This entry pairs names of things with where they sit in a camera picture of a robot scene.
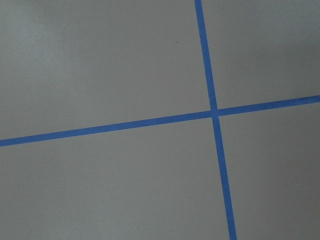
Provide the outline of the blue tape line crosswise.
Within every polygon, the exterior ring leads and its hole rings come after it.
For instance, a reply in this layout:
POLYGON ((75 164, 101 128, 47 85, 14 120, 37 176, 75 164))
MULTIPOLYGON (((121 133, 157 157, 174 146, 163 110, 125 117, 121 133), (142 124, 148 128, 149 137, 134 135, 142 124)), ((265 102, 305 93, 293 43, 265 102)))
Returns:
POLYGON ((179 114, 179 115, 172 115, 172 116, 129 121, 129 122, 123 122, 123 123, 107 124, 107 125, 87 127, 87 128, 79 128, 79 129, 72 129, 72 130, 65 130, 65 131, 58 131, 58 132, 14 137, 14 138, 2 139, 0 141, 0 146, 6 147, 6 146, 43 142, 43 141, 56 140, 56 139, 72 138, 72 137, 79 137, 79 136, 85 136, 85 135, 115 132, 115 131, 127 130, 127 129, 135 129, 135 128, 157 126, 157 125, 164 125, 164 124, 171 124, 171 123, 178 123, 178 122, 208 119, 211 117, 222 117, 222 116, 237 115, 237 114, 244 114, 244 113, 250 113, 250 112, 287 108, 287 107, 293 107, 293 106, 299 106, 299 105, 308 105, 308 104, 314 104, 319 102, 320 102, 319 95, 307 96, 307 97, 301 97, 301 98, 293 98, 293 99, 286 99, 286 100, 279 100, 279 101, 272 101, 272 102, 264 102, 264 103, 222 108, 222 109, 218 109, 216 113, 211 113, 208 110, 208 111, 200 111, 200 112, 193 112, 193 113, 186 113, 186 114, 179 114))

